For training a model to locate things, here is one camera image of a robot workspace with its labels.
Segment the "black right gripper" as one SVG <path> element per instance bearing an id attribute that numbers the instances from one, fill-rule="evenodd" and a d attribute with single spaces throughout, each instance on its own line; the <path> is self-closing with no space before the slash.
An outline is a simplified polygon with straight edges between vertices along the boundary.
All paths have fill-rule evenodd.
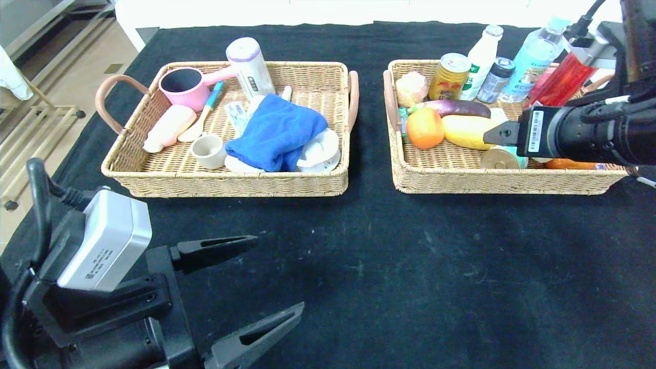
<path id="1" fill-rule="evenodd" d="M 573 107 L 531 107 L 518 121 L 506 121 L 485 131 L 489 145 L 517 147 L 529 157 L 567 158 L 597 161 L 592 148 L 593 124 L 584 123 L 583 109 Z"/>

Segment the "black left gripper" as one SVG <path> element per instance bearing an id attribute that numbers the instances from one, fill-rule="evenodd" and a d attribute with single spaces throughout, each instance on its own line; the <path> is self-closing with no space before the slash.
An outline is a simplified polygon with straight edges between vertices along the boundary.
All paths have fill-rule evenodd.
<path id="1" fill-rule="evenodd" d="M 72 345 L 74 368 L 198 368 L 176 280 L 178 271 L 199 271 L 253 249 L 258 236 L 181 241 L 146 252 L 148 275 L 108 293 L 89 293 L 75 322 L 84 334 Z M 301 320 L 305 303 L 246 325 L 216 341 L 204 368 L 249 368 Z"/>

